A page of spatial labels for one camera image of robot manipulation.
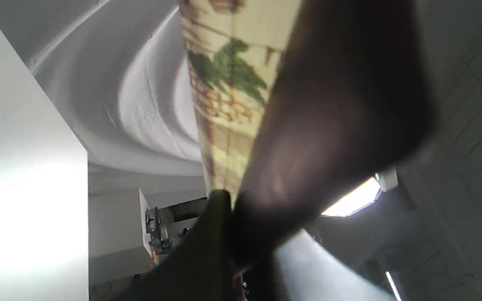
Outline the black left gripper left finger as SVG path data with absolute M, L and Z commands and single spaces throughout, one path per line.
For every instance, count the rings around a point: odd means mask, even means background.
M 121 301 L 233 301 L 226 248 L 230 194 L 214 190 L 182 243 L 157 268 L 123 291 Z

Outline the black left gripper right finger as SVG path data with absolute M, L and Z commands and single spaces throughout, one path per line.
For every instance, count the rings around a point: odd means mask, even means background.
M 392 301 L 304 227 L 436 118 L 414 0 L 303 0 L 230 224 L 251 301 Z

